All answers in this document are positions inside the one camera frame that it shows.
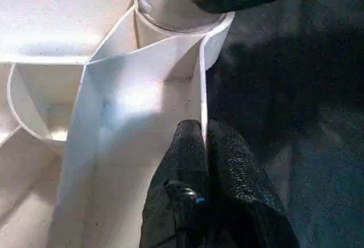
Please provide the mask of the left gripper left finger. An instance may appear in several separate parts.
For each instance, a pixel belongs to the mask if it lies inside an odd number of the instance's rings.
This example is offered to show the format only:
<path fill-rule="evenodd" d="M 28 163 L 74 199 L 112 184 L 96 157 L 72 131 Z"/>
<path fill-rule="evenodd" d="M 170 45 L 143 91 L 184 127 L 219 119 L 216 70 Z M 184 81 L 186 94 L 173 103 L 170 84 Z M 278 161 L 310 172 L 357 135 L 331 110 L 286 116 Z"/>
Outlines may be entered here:
<path fill-rule="evenodd" d="M 140 247 L 208 247 L 208 169 L 200 123 L 181 121 L 142 211 Z"/>

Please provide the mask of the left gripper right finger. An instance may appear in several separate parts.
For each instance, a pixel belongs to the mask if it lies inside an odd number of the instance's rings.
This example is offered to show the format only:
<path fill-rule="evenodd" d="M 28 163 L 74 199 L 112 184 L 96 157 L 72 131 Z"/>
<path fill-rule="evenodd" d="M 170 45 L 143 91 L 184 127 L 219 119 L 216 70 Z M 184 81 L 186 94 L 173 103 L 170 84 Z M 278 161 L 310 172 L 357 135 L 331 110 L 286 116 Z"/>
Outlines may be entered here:
<path fill-rule="evenodd" d="M 236 247 L 299 247 L 267 173 L 234 128 L 208 123 L 210 194 L 221 229 Z"/>

